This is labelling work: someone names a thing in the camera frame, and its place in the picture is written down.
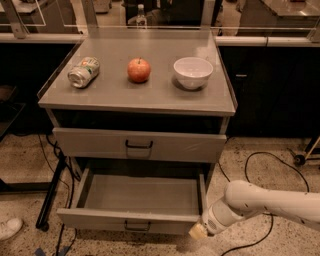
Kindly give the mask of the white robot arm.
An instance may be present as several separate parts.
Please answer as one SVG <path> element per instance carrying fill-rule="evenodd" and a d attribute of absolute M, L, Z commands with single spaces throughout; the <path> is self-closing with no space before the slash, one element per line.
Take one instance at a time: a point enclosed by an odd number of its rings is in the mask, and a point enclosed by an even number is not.
<path fill-rule="evenodd" d="M 320 231 L 319 193 L 270 190 L 235 180 L 226 185 L 221 198 L 204 210 L 189 235 L 196 240 L 214 236 L 264 212 Z"/>

